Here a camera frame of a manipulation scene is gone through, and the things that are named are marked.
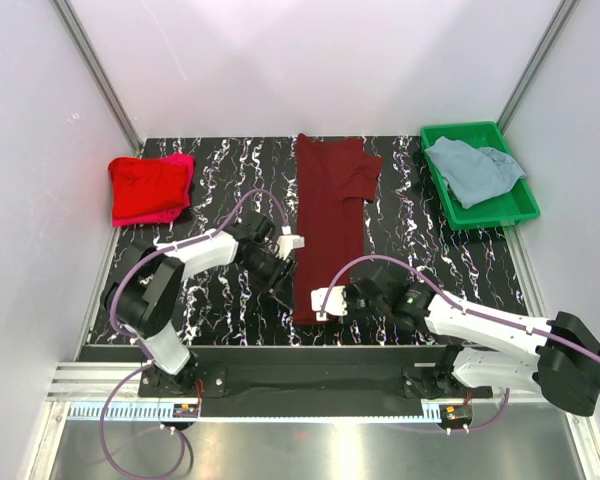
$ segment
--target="marble pattern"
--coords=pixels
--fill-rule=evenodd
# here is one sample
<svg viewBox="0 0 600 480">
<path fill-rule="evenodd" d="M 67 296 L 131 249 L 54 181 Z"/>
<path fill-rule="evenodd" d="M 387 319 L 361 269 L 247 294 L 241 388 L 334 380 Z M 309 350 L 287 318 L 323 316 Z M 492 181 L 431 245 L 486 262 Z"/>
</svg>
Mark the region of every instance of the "marble pattern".
<svg viewBox="0 0 600 480">
<path fill-rule="evenodd" d="M 271 190 L 295 227 L 297 216 L 296 139 L 150 139 L 144 158 L 174 152 L 192 154 L 196 171 L 192 206 L 170 225 L 123 228 L 112 269 L 136 239 L 170 242 L 217 225 L 248 190 Z M 376 201 L 365 205 L 366 253 L 405 259 L 428 271 L 447 290 L 470 301 L 526 314 L 526 307 L 501 229 L 452 232 L 441 211 L 418 137 L 367 137 L 365 150 L 384 159 Z M 246 205 L 279 224 L 268 198 L 255 195 Z M 256 298 L 248 276 L 236 266 L 204 272 L 182 286 L 173 322 L 187 345 L 353 345 L 429 343 L 419 333 L 406 335 L 384 319 L 344 325 L 294 325 L 293 315 L 276 301 Z M 88 343 L 120 344 L 98 313 Z"/>
</svg>

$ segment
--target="blue cloth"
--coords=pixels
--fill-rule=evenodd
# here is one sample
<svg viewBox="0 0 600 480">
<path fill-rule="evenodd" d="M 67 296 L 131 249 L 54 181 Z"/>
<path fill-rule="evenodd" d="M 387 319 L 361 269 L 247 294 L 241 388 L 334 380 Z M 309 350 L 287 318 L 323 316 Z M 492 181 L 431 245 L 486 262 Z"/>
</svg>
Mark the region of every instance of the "blue cloth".
<svg viewBox="0 0 600 480">
<path fill-rule="evenodd" d="M 509 192 L 527 176 L 511 155 L 491 147 L 440 137 L 425 151 L 464 208 Z"/>
</svg>

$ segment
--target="green basket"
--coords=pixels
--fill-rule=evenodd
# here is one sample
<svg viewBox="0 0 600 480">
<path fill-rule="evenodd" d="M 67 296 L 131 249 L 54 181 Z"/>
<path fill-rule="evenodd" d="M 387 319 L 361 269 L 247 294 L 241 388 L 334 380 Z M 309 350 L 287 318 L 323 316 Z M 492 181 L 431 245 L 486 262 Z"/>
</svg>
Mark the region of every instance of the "green basket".
<svg viewBox="0 0 600 480">
<path fill-rule="evenodd" d="M 438 138 L 447 137 L 449 140 L 462 140 L 474 148 L 493 147 L 511 155 L 500 129 L 493 122 L 424 127 L 421 135 L 423 150 L 436 143 Z M 540 216 L 540 208 L 538 208 L 524 178 L 518 180 L 513 189 L 504 195 L 485 200 L 471 208 L 463 208 L 460 202 L 450 194 L 442 175 L 429 155 L 425 156 L 431 169 L 433 182 L 440 195 L 442 208 L 452 230 L 506 227 Z"/>
</svg>

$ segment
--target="dark red cloth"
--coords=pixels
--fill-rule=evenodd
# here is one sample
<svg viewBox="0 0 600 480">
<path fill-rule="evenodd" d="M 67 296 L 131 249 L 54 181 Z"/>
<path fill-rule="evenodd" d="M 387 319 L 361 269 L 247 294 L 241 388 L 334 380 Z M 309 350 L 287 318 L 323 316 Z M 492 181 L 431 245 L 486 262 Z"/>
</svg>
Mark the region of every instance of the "dark red cloth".
<svg viewBox="0 0 600 480">
<path fill-rule="evenodd" d="M 188 155 L 181 157 L 186 158 L 120 157 L 109 164 L 114 225 L 139 223 L 136 220 L 147 218 L 159 222 L 165 212 L 179 212 L 190 205 L 189 185 L 194 161 Z"/>
<path fill-rule="evenodd" d="M 293 321 L 315 324 L 311 291 L 328 287 L 347 262 L 364 255 L 363 201 L 375 197 L 382 158 L 364 153 L 362 139 L 314 142 L 298 136 L 298 234 Z M 338 285 L 349 283 L 349 274 Z"/>
</svg>

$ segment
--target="white wall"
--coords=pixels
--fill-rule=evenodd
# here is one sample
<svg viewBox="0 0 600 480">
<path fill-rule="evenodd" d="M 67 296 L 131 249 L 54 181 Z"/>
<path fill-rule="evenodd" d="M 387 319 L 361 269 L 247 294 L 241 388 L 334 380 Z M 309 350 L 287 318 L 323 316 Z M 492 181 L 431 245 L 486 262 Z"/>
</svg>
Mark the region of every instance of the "white wall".
<svg viewBox="0 0 600 480">
<path fill-rule="evenodd" d="M 110 233 L 107 163 L 129 154 L 49 0 L 0 0 L 0 480 L 20 479 L 71 360 Z"/>
<path fill-rule="evenodd" d="M 72 0 L 141 136 L 495 120 L 559 0 Z"/>
<path fill-rule="evenodd" d="M 521 231 L 546 307 L 600 339 L 600 0 L 580 3 L 506 137 L 542 210 Z"/>
</svg>

